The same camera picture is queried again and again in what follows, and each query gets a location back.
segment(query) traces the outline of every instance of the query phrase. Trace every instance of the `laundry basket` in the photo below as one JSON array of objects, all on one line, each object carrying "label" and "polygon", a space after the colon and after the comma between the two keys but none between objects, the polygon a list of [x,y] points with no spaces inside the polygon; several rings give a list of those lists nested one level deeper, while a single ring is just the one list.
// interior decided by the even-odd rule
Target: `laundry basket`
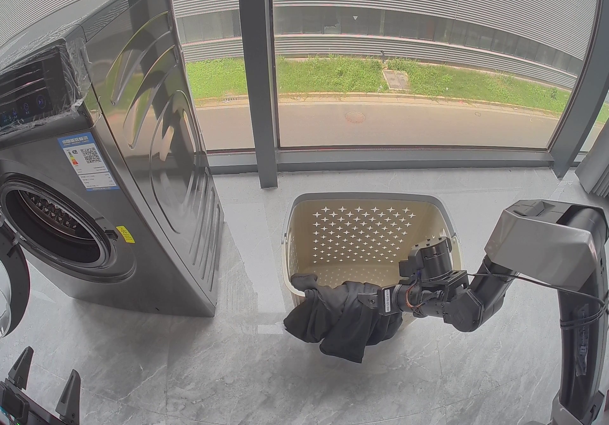
[{"label": "laundry basket", "polygon": [[459,241],[441,201],[429,195],[310,193],[285,218],[283,276],[294,306],[305,299],[290,277],[315,273],[321,285],[345,281],[379,286],[400,280],[398,262],[420,241],[439,236],[453,243],[453,268],[461,269]]}]

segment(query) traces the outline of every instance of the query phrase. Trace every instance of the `black cloth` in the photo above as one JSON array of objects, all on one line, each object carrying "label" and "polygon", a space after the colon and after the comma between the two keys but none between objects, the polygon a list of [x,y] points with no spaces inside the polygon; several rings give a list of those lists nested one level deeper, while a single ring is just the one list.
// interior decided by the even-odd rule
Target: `black cloth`
[{"label": "black cloth", "polygon": [[379,286],[346,281],[336,288],[319,286],[317,275],[293,275],[294,288],[306,300],[283,321],[285,329],[305,342],[323,342],[329,356],[361,362],[367,345],[392,338],[402,325],[402,314],[381,316],[357,299],[359,293],[376,293]]}]

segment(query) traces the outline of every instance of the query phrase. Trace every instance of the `yellow warning sticker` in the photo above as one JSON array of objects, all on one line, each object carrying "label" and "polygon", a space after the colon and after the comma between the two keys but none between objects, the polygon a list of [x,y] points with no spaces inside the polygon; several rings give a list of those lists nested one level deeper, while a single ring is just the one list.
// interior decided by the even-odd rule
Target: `yellow warning sticker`
[{"label": "yellow warning sticker", "polygon": [[118,225],[118,226],[116,226],[116,229],[125,238],[125,242],[129,242],[130,244],[135,244],[135,239],[133,239],[131,232],[129,232],[124,225]]}]

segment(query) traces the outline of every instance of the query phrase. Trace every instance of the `washing machine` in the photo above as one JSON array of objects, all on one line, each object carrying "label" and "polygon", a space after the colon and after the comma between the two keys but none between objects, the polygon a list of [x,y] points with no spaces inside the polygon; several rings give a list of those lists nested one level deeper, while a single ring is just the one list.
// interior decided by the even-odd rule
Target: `washing machine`
[{"label": "washing machine", "polygon": [[171,0],[81,0],[0,48],[0,211],[75,299],[213,316],[224,214]]}]

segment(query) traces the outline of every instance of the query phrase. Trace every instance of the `marble floor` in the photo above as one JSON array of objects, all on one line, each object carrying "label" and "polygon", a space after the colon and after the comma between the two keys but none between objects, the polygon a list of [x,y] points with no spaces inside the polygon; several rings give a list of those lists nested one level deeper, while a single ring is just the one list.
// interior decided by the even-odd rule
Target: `marble floor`
[{"label": "marble floor", "polygon": [[[216,177],[226,212],[213,319],[164,317],[72,300],[32,268],[24,321],[0,340],[0,370],[35,350],[27,393],[54,409],[72,368],[81,423],[195,425],[523,425],[547,422],[560,379],[556,292],[515,281],[501,311],[461,334],[420,319],[366,350],[362,364],[325,356],[285,333],[292,308],[280,240],[301,193],[433,194],[474,271],[501,210],[517,199],[593,203],[573,172],[415,170]],[[609,387],[607,374],[602,389]],[[609,423],[606,417],[598,423]]]}]

